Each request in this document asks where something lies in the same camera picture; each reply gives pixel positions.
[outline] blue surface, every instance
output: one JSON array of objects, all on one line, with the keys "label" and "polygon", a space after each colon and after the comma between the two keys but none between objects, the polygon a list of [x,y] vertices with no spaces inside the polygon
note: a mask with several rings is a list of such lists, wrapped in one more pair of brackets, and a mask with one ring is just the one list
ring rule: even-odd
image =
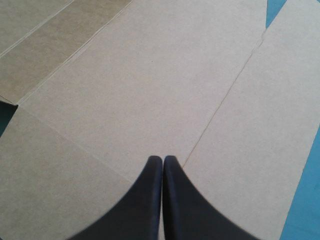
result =
[{"label": "blue surface", "polygon": [[280,240],[320,240],[320,128],[296,189]]},{"label": "blue surface", "polygon": [[266,5],[265,28],[268,28],[270,26],[286,1],[287,0],[268,0]]}]

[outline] blue floor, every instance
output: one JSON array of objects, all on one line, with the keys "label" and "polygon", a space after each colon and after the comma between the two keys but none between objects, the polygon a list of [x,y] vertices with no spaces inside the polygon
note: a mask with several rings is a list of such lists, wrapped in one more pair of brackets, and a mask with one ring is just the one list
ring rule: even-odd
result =
[{"label": "blue floor", "polygon": [[295,192],[280,240],[320,239],[320,128]]}]

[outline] crease line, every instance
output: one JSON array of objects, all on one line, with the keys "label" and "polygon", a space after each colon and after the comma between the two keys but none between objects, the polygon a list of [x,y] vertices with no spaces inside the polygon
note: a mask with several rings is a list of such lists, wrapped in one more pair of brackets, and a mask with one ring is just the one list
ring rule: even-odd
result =
[{"label": "crease line", "polygon": [[199,144],[201,138],[203,137],[205,131],[208,129],[210,123],[212,122],[212,120],[214,119],[216,113],[218,112],[218,110],[220,109],[220,107],[222,106],[222,104],[224,103],[225,99],[227,98],[228,94],[230,93],[232,87],[235,85],[238,77],[240,76],[240,74],[241,74],[241,73],[243,72],[243,70],[245,69],[245,67],[246,67],[246,65],[248,64],[249,60],[251,59],[251,57],[253,56],[253,54],[255,53],[255,51],[257,51],[257,50],[260,48],[260,46],[262,45],[262,43],[264,42],[264,40],[265,40],[264,36],[265,36],[266,31],[267,31],[267,28],[262,32],[262,34],[261,34],[261,36],[260,36],[260,39],[259,39],[260,43],[257,42],[257,43],[259,43],[259,44],[257,45],[257,43],[256,43],[256,46],[251,50],[251,53],[250,53],[249,57],[248,57],[247,60],[244,62],[242,68],[240,69],[239,73],[237,74],[237,76],[236,76],[235,79],[233,80],[231,86],[229,87],[228,91],[227,91],[226,94],[224,95],[224,97],[223,97],[222,101],[220,102],[219,106],[213,111],[213,114],[212,114],[209,122],[207,123],[207,125],[206,125],[205,128],[204,128],[204,130],[203,130],[202,133],[200,134],[198,140],[196,141],[196,143],[195,143],[195,145],[193,146],[191,152],[189,153],[188,157],[186,158],[184,164],[182,165],[182,168],[184,168],[185,165],[187,164],[188,160],[190,159],[190,156],[192,155],[192,153],[194,152],[194,150],[195,150],[196,147],[198,146],[198,144]]},{"label": "crease line", "polygon": [[[77,53],[79,53],[87,44],[89,44],[95,36],[97,36],[104,28],[107,27],[114,19],[116,19],[119,15],[122,14],[122,12],[132,3],[133,0],[131,0],[127,5],[125,5],[116,15],[114,15],[109,21],[107,21],[103,26],[101,26],[89,39],[82,44],[74,53],[72,53],[66,60],[63,61],[59,66],[57,66],[53,71],[51,71],[46,77],[44,77],[33,89],[31,89],[29,92],[27,92],[19,101],[17,101],[17,104],[23,104],[28,98],[30,98],[35,92],[38,91],[59,69],[61,69],[63,66],[65,66],[70,59],[72,59]],[[79,58],[86,49],[80,53],[77,58]]]},{"label": "crease line", "polygon": [[118,176],[122,177],[124,180],[126,180],[128,183],[130,183],[131,185],[133,184],[133,182],[131,180],[129,180],[128,178],[126,178],[125,176],[123,176],[122,174],[120,174],[119,172],[117,172],[116,170],[114,170],[113,168],[111,168],[106,162],[104,162],[103,160],[101,160],[99,157],[97,157],[96,155],[94,155],[91,152],[88,152],[85,148],[83,148],[81,145],[75,143],[73,140],[69,139],[68,137],[66,137],[64,134],[61,134],[57,129],[55,129],[53,126],[51,126],[49,123],[44,122],[42,119],[40,119],[39,117],[37,117],[36,115],[34,115],[32,112],[28,111],[27,109],[25,109],[24,107],[21,107],[23,109],[23,111],[25,111],[26,113],[28,113],[29,115],[31,115],[32,117],[34,117],[35,119],[37,119],[40,123],[42,123],[44,126],[50,128],[52,131],[54,131],[55,133],[57,133],[60,137],[64,138],[65,140],[69,141],[70,143],[72,143],[75,147],[81,149],[82,151],[84,151],[86,154],[88,154],[89,156],[91,156],[93,159],[97,160],[98,162],[100,162],[102,165],[104,165],[106,168],[108,168],[110,171],[114,172],[115,174],[117,174]]},{"label": "crease line", "polygon": [[23,40],[28,38],[30,35],[32,35],[35,31],[37,31],[39,28],[41,28],[43,25],[45,25],[48,21],[53,19],[56,15],[58,15],[60,12],[62,12],[66,7],[68,7],[70,4],[72,4],[75,0],[71,0],[69,3],[64,5],[60,10],[58,10],[56,13],[49,15],[45,20],[37,24],[34,28],[32,28],[30,31],[28,31],[25,35],[23,35],[19,40],[17,40],[14,44],[9,46],[6,50],[4,50],[2,53],[0,53],[0,58],[4,57],[8,52],[10,52],[12,49],[14,49],[16,46],[18,46]]}]

